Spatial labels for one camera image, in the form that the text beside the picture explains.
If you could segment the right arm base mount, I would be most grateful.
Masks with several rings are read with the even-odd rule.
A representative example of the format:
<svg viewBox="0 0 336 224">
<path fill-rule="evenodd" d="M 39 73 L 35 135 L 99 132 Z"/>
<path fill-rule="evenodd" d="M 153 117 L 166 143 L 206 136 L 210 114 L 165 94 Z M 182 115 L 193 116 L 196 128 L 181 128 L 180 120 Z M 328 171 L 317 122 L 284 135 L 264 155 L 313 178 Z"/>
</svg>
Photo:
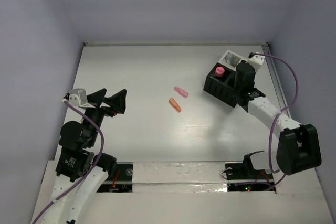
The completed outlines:
<svg viewBox="0 0 336 224">
<path fill-rule="evenodd" d="M 246 154 L 242 161 L 226 162 L 221 177 L 227 182 L 228 192 L 255 192 L 255 191 L 276 191 L 272 174 L 267 174 L 265 169 L 255 169 L 251 156 L 263 151 L 256 151 Z"/>
</svg>

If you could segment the black and white organizer box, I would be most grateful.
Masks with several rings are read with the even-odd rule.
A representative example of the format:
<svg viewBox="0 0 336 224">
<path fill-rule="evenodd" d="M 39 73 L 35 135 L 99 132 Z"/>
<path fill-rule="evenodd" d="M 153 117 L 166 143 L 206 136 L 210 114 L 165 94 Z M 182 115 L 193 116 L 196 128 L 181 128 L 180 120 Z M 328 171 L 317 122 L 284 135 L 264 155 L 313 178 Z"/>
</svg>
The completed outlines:
<svg viewBox="0 0 336 224">
<path fill-rule="evenodd" d="M 234 55 L 234 64 L 232 66 L 226 63 L 227 54 Z M 234 93 L 235 71 L 241 61 L 247 61 L 247 59 L 231 50 L 227 50 L 206 76 L 203 90 L 234 108 L 237 104 Z M 218 66 L 225 69 L 224 75 L 220 78 L 214 75 Z"/>
</svg>

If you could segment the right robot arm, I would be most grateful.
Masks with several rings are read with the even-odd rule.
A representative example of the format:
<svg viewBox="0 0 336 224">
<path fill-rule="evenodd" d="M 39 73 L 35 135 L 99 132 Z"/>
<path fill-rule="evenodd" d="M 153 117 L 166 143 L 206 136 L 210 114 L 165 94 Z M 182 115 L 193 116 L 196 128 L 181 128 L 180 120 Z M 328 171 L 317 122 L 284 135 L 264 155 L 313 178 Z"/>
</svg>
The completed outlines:
<svg viewBox="0 0 336 224">
<path fill-rule="evenodd" d="M 303 125 L 278 110 L 255 88 L 254 67 L 239 63 L 235 71 L 234 92 L 237 103 L 270 129 L 278 138 L 276 162 L 285 175 L 292 175 L 322 164 L 318 131 Z"/>
</svg>

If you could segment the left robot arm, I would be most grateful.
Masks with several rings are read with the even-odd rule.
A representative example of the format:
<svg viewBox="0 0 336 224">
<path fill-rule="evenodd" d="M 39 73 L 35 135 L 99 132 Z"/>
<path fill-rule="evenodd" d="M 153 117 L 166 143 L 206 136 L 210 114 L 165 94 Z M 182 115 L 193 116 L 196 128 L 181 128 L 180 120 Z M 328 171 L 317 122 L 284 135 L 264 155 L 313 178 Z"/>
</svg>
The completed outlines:
<svg viewBox="0 0 336 224">
<path fill-rule="evenodd" d="M 101 124 L 105 117 L 124 114 L 126 89 L 107 97 L 106 89 L 87 94 L 72 89 L 62 99 L 64 105 L 81 116 L 60 130 L 61 152 L 55 169 L 51 201 L 33 223 L 81 223 L 102 183 L 117 175 L 117 159 L 103 152 Z"/>
</svg>

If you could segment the orange highlighter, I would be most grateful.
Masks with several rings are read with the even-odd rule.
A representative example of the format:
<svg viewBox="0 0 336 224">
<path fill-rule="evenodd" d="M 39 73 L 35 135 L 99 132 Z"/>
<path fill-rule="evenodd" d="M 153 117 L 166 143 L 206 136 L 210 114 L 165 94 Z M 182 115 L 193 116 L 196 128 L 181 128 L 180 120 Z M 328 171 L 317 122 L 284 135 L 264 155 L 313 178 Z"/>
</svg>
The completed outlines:
<svg viewBox="0 0 336 224">
<path fill-rule="evenodd" d="M 169 99 L 169 104 L 178 112 L 180 113 L 182 111 L 180 105 L 175 101 L 174 98 Z"/>
</svg>

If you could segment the pink capped highlighter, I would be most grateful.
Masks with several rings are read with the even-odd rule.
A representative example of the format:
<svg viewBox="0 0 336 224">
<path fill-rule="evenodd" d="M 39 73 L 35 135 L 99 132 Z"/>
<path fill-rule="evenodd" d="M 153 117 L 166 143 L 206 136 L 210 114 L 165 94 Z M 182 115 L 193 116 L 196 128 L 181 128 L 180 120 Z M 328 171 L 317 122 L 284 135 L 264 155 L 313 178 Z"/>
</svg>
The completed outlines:
<svg viewBox="0 0 336 224">
<path fill-rule="evenodd" d="M 215 72 L 214 72 L 214 75 L 216 76 L 216 77 L 222 77 L 223 75 L 224 75 L 224 73 L 225 73 L 225 69 L 223 68 L 223 67 L 221 67 L 221 66 L 218 66 L 218 67 L 216 67 L 216 69 L 215 69 Z"/>
</svg>

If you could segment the blue highlighter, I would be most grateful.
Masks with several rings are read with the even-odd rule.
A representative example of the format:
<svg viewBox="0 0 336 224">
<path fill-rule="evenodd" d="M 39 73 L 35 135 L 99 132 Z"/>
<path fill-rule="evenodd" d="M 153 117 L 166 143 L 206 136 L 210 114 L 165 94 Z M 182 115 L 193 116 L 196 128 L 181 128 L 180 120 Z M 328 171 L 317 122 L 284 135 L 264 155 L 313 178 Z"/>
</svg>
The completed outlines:
<svg viewBox="0 0 336 224">
<path fill-rule="evenodd" d="M 229 64 L 231 66 L 234 64 L 234 55 L 227 54 L 225 59 L 226 59 L 227 64 Z"/>
</svg>

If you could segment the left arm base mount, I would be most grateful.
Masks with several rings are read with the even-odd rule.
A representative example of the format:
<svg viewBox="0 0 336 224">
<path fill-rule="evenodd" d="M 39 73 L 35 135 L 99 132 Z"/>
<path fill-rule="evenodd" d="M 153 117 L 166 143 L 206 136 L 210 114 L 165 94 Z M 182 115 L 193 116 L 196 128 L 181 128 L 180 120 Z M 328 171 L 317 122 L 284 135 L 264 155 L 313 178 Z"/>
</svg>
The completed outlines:
<svg viewBox="0 0 336 224">
<path fill-rule="evenodd" d="M 133 187 L 133 163 L 117 163 L 113 177 L 108 177 L 98 188 L 98 193 L 131 193 Z"/>
</svg>

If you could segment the white foam front board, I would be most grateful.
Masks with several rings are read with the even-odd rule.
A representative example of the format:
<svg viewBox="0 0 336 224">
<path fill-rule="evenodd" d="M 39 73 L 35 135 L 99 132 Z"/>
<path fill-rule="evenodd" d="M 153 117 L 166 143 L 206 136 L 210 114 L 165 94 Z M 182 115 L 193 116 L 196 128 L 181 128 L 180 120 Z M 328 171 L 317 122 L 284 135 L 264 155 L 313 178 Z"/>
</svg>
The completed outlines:
<svg viewBox="0 0 336 224">
<path fill-rule="evenodd" d="M 314 170 L 275 191 L 231 192 L 223 162 L 135 162 L 130 193 L 100 193 L 104 175 L 57 201 L 39 223 L 332 223 Z"/>
</svg>

